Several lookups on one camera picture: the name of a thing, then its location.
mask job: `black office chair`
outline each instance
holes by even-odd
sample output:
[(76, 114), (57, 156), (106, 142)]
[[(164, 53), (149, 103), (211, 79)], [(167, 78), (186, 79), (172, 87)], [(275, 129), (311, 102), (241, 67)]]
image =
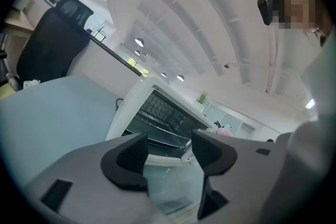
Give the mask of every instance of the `black office chair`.
[(93, 14), (93, 11), (79, 0), (61, 0), (55, 8), (66, 14), (70, 20), (82, 28)]
[[(0, 50), (0, 72), (3, 72), (3, 68), (5, 68), (3, 62), (1, 60), (7, 58), (7, 53), (4, 50)], [(4, 76), (4, 79), (0, 79), (0, 87), (7, 83), (7, 80), (5, 79), (6, 74), (0, 74)]]
[(18, 84), (27, 80), (41, 82), (64, 77), (73, 58), (89, 43), (84, 24), (93, 11), (78, 0), (61, 0), (47, 10), (27, 45), (18, 64)]

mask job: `desk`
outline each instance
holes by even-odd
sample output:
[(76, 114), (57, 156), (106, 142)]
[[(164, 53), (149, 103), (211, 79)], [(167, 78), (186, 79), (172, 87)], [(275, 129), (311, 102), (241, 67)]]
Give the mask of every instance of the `desk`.
[(34, 27), (30, 24), (23, 12), (11, 10), (4, 21), (3, 32), (28, 37), (34, 31)]
[(1, 31), (4, 36), (0, 49), (7, 52), (4, 64), (7, 71), (14, 76), (17, 75), (16, 66), (19, 57), (34, 29), (23, 12), (11, 10), (4, 20), (4, 28)]

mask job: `window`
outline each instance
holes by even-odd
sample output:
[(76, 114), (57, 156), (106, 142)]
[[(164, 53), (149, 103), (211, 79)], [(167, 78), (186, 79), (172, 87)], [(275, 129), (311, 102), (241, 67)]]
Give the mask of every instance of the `window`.
[(147, 69), (145, 69), (141, 64), (135, 61), (132, 57), (128, 58), (127, 63), (129, 63), (132, 67), (138, 69), (140, 73), (143, 74), (144, 77), (147, 77), (150, 74), (150, 72)]
[(102, 35), (101, 33), (96, 33), (94, 37), (98, 39), (100, 42), (103, 42), (103, 40), (106, 39), (106, 36)]
[(129, 63), (132, 67), (134, 67), (137, 64), (137, 61), (135, 61), (132, 57), (128, 58), (127, 63)]

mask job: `black plastic part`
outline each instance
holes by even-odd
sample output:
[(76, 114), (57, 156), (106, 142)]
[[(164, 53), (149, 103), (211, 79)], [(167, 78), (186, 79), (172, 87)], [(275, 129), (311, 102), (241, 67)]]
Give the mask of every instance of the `black plastic part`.
[(220, 141), (194, 130), (193, 153), (206, 176), (222, 175), (238, 158), (236, 150)]
[(41, 202), (54, 212), (57, 212), (71, 186), (72, 182), (56, 180), (43, 195)]
[(219, 192), (211, 189), (209, 180), (204, 179), (203, 183), (203, 194), (200, 204), (200, 208), (197, 213), (197, 219), (201, 220), (213, 212), (217, 211), (219, 208), (226, 205), (229, 201), (223, 197)]
[(147, 179), (142, 176), (147, 157), (147, 135), (139, 134), (106, 152), (100, 167), (105, 177), (119, 188), (147, 191)]
[(269, 12), (269, 8), (267, 5), (266, 0), (258, 0), (257, 5), (261, 14), (261, 17), (263, 18), (264, 24), (265, 25), (270, 25), (272, 22), (272, 17)]
[(204, 172), (203, 192), (198, 220), (212, 214), (229, 201), (219, 192), (212, 190), (209, 176), (222, 175), (227, 172), (238, 159), (236, 150), (200, 131), (192, 133), (193, 153)]
[(93, 10), (79, 0), (61, 0), (55, 8), (67, 15), (70, 20), (81, 28), (84, 28), (88, 18), (94, 14)]
[(265, 148), (259, 148), (256, 150), (256, 153), (263, 154), (265, 156), (268, 156), (270, 152), (271, 152), (270, 150), (267, 150)]
[(22, 81), (64, 77), (71, 61), (89, 43), (90, 35), (61, 11), (50, 8), (38, 22), (17, 63)]

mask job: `office chair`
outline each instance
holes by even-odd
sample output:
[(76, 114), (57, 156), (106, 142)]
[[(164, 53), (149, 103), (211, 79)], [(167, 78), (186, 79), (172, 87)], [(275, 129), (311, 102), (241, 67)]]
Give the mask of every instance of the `office chair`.
[(83, 27), (92, 14), (78, 0), (61, 0), (47, 10), (20, 55), (18, 84), (22, 87), (24, 81), (64, 77), (73, 58), (89, 43), (90, 35)]
[(57, 10), (63, 12), (70, 20), (84, 28), (88, 18), (94, 13), (79, 0), (61, 0), (56, 4)]

